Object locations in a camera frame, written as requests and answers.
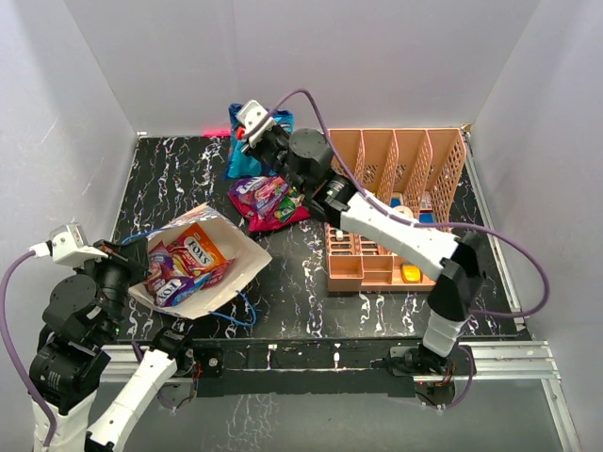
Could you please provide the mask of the green Fox's candy bag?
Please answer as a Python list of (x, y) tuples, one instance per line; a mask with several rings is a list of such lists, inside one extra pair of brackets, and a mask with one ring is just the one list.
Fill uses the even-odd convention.
[(308, 219), (309, 214), (302, 205), (302, 200), (303, 195), (291, 187), (274, 210), (274, 217), (283, 224)]

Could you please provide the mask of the pink snack bag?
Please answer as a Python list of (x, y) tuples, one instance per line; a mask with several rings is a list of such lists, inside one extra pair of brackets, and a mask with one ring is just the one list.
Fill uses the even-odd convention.
[(302, 195), (290, 188), (280, 203), (266, 217), (254, 213), (249, 221), (250, 233), (264, 233), (283, 229), (285, 226), (310, 218), (310, 213), (302, 205)]

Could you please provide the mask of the orange Fox's candy bag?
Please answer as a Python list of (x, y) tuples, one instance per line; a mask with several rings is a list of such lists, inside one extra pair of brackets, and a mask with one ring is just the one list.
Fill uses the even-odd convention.
[(167, 250), (176, 266), (194, 279), (223, 271), (233, 263), (198, 223), (193, 223), (172, 240)]

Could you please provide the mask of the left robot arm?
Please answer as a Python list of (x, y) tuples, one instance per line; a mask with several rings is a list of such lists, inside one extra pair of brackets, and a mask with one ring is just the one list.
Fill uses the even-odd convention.
[(33, 384), (36, 451), (121, 451), (134, 427), (172, 376), (194, 365), (183, 331), (165, 328), (106, 411), (90, 409), (111, 361), (104, 347), (118, 335), (132, 286), (149, 273), (147, 241), (99, 240), (91, 246), (50, 242), (57, 264), (74, 274), (57, 284), (42, 314), (38, 351), (28, 372)]

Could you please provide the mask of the purple Fox's candy bag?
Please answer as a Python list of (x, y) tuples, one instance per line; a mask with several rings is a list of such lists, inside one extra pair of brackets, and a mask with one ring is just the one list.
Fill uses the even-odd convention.
[(265, 217), (276, 209), (288, 190), (288, 183), (279, 176), (256, 176), (240, 179), (229, 194), (235, 201)]

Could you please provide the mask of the blue checkered paper bag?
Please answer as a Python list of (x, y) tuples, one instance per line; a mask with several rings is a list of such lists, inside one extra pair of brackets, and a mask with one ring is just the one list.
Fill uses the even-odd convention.
[(217, 312), (271, 261), (267, 251), (206, 203), (122, 243), (139, 240), (146, 244), (150, 269), (130, 294), (155, 311), (187, 319)]

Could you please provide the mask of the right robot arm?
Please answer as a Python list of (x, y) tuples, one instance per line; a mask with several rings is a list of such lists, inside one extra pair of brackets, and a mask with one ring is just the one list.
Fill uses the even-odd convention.
[(485, 273), (480, 240), (439, 231), (403, 217), (332, 168), (334, 147), (315, 129), (288, 133), (275, 121), (244, 121), (238, 130), (245, 154), (274, 170), (302, 194), (312, 218), (362, 235), (417, 266), (434, 282), (428, 295), (430, 317), (419, 346), (391, 359), (399, 370), (445, 375), (453, 349), (481, 291)]

